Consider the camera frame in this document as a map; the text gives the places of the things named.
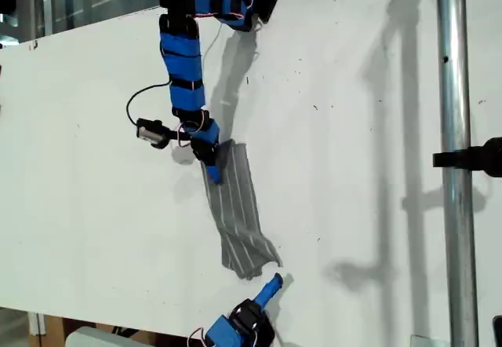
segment red wire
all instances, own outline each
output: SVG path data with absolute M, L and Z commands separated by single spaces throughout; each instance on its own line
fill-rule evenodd
M 198 133 L 201 128 L 204 126 L 204 121 L 206 120 L 206 116 L 204 115 L 204 111 L 201 110 L 201 113 L 202 113 L 202 122 L 200 124 L 200 126 L 198 127 L 198 129 L 196 131 L 194 131 L 194 133 Z M 180 123 L 180 125 L 178 126 L 178 129 L 177 129 L 177 132 L 178 132 L 178 145 L 182 148 L 185 148 L 185 147 L 188 147 L 190 145 L 190 143 L 186 143 L 186 144 L 181 144 L 181 139 L 180 139 L 180 131 L 181 131 L 181 128 L 183 127 L 183 123 Z

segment white board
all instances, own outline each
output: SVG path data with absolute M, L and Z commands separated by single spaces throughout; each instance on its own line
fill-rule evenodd
M 473 143 L 502 134 L 501 0 L 467 0 Z M 154 9 L 0 52 L 0 306 L 170 334 L 254 296 L 220 263 L 197 163 L 135 138 L 167 79 Z M 200 23 L 210 108 L 237 101 L 283 345 L 449 339 L 435 0 L 279 0 L 241 38 Z M 157 89 L 134 116 L 175 126 Z M 480 333 L 502 313 L 502 187 L 474 175 Z

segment black clamp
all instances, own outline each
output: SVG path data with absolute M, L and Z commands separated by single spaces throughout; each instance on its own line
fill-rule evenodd
M 482 147 L 435 153 L 434 168 L 483 170 L 491 177 L 502 177 L 502 137 L 494 137 Z
M 272 327 L 267 313 L 254 301 L 246 299 L 236 306 L 228 317 L 234 329 L 253 345 L 256 339 L 256 346 L 270 346 L 275 338 L 275 331 Z
M 142 118 L 139 118 L 136 122 L 136 136 L 148 141 L 153 148 L 157 149 L 167 147 L 171 139 L 180 139 L 180 141 L 189 141 L 191 139 L 189 133 L 178 133 L 162 125 L 161 121 L 150 121 Z

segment gray cloth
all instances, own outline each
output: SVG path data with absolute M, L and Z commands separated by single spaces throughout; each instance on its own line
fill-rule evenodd
M 260 218 L 245 144 L 228 141 L 220 146 L 221 184 L 213 184 L 203 168 L 206 194 L 221 235 L 221 261 L 241 279 L 261 275 L 268 262 L 281 261 L 260 230 Z

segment black cable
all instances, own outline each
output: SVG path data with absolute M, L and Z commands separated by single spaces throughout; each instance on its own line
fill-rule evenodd
M 129 98 L 129 101 L 127 101 L 127 105 L 125 106 L 125 112 L 127 113 L 127 118 L 129 118 L 129 121 L 131 121 L 131 123 L 135 126 L 136 125 L 136 122 L 133 121 L 133 118 L 131 118 L 131 114 L 129 113 L 129 106 L 131 105 L 131 102 L 133 102 L 133 100 L 136 98 L 137 95 L 141 94 L 142 92 L 146 91 L 146 90 L 150 90 L 150 89 L 154 89 L 154 88 L 160 88 L 162 86 L 168 86 L 169 84 L 171 83 L 171 80 L 169 80 L 167 83 L 165 84 L 155 84 L 153 86 L 147 86 L 146 88 L 143 88 L 143 89 L 140 89 L 138 90 L 136 93 L 134 93 L 131 98 Z
M 125 329 L 125 330 L 120 331 L 118 333 L 118 335 L 120 335 L 123 338 L 131 338 L 137 332 L 138 332 L 138 330 L 136 330 L 136 329 Z
M 40 315 L 37 313 L 38 347 L 42 347 L 42 331 L 40 330 Z

